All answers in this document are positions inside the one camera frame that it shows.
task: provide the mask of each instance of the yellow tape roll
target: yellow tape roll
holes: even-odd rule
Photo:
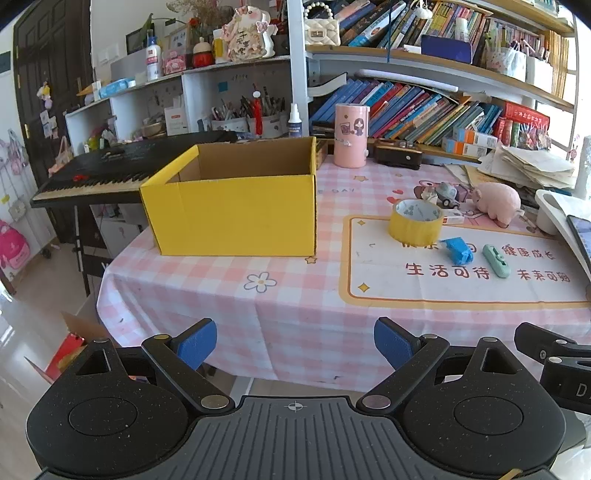
[[[427,247],[439,240],[443,211],[425,200],[401,200],[394,205],[388,232],[400,243]]]

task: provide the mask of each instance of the cardboard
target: cardboard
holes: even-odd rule
[[[109,338],[115,347],[120,347],[104,325],[96,321],[84,320],[68,312],[62,312],[61,316],[64,319],[64,323],[66,324],[69,333],[61,343],[47,368],[43,370],[33,363],[33,361],[25,357],[25,360],[29,362],[35,371],[50,384],[52,384],[61,374],[60,369],[58,368],[60,360],[65,356],[70,355],[80,345],[86,345],[88,342],[98,338]]]
[[[140,191],[163,255],[316,251],[315,137],[195,145]]]

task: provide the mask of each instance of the plush toy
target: plush toy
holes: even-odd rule
[[[485,182],[474,189],[476,208],[487,213],[501,228],[507,228],[513,219],[525,212],[520,210],[521,199],[515,189],[504,183]]]

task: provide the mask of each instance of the pink cylinder container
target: pink cylinder container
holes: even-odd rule
[[[338,103],[335,118],[335,165],[343,168],[365,166],[368,152],[369,107]]]

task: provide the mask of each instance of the dark wooden door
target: dark wooden door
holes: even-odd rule
[[[90,0],[39,0],[31,5],[14,28],[14,59],[22,136],[40,186],[48,179],[61,137],[67,136],[64,113],[80,104],[76,94],[92,82]],[[45,81],[51,88],[49,117],[56,117],[57,139],[43,134],[40,113],[45,107],[37,91]],[[73,209],[52,208],[48,214],[60,240],[71,242]],[[80,223],[83,243],[104,247],[88,207],[80,208]]]

